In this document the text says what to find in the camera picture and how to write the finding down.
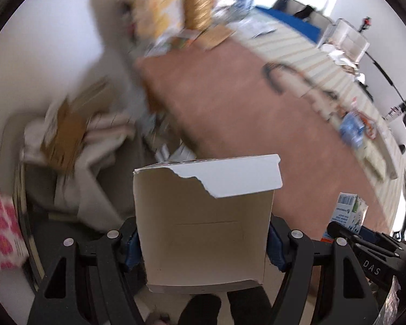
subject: torn box flap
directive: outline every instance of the torn box flap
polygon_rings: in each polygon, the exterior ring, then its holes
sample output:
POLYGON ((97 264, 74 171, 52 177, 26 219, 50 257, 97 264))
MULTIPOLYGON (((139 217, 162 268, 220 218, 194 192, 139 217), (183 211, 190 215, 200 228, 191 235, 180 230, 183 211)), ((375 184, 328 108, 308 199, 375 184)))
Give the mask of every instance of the torn box flap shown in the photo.
POLYGON ((196 177, 215 198, 272 191, 283 186, 277 154, 241 158, 161 163, 138 168, 141 171, 169 168, 182 178, 196 177))

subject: striped fabric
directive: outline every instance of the striped fabric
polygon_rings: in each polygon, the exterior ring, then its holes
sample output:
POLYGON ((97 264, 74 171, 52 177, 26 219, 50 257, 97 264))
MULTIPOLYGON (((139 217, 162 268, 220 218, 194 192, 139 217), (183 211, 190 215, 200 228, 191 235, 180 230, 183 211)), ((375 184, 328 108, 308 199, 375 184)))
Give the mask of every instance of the striped fabric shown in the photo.
MULTIPOLYGON (((356 97, 357 108, 370 118, 377 120, 378 125, 390 133, 378 110, 360 86, 352 81, 352 76, 343 71, 340 66, 335 65, 329 56, 316 48, 315 44, 288 25, 270 16, 255 9, 251 11, 251 14, 252 17, 273 25, 277 31, 254 39, 248 39, 240 33, 235 33, 233 38, 236 41, 268 62, 284 62, 292 65, 323 89, 336 92, 343 105, 349 106, 353 98, 356 97)), ((401 190, 404 186, 405 165, 398 144, 391 133, 388 135, 386 142, 388 151, 392 155, 396 166, 397 179, 391 180, 387 177, 384 181, 379 181, 373 171, 362 160, 358 160, 358 162, 375 190, 385 213, 388 226, 392 227, 401 190)))

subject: beige floor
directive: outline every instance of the beige floor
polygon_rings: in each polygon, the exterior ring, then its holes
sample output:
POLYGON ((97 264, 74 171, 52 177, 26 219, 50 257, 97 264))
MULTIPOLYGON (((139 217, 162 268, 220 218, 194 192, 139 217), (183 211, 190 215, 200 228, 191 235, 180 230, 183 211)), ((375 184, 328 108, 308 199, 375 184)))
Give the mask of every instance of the beige floor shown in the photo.
MULTIPOLYGON (((278 271, 276 267, 271 265, 268 258, 266 258, 263 287, 271 303, 275 301, 278 290, 281 286, 281 282, 283 281, 283 277, 284 274, 278 271)), ((218 296, 222 301, 221 310, 218 315, 218 324, 233 325, 227 294, 219 293, 218 296)), ((152 293, 147 287, 144 287, 140 293, 135 296, 135 302, 137 303, 137 306, 139 307, 144 319, 151 311, 157 310, 163 313, 168 313, 174 322, 178 321, 182 310, 185 308, 190 299, 190 295, 166 295, 152 293)), ((306 303, 300 325, 310 324, 313 311, 314 300, 309 298, 309 301, 306 303)))

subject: blue plastic packaging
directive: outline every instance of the blue plastic packaging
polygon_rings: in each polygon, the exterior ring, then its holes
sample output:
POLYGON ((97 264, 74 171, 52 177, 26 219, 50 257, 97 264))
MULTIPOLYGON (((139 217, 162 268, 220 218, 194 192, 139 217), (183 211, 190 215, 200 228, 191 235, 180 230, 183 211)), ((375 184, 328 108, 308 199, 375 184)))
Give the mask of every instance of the blue plastic packaging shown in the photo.
POLYGON ((344 143, 359 149, 364 138, 364 122, 353 112, 349 112, 340 125, 340 135, 344 143))

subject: brown bottle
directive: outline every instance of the brown bottle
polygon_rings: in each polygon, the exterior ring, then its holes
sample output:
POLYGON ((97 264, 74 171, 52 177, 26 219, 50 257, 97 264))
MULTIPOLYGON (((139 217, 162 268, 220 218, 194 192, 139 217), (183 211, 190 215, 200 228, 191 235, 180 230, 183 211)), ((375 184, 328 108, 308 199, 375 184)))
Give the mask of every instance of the brown bottle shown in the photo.
POLYGON ((204 31, 212 23, 213 0, 185 0, 185 28, 204 31))

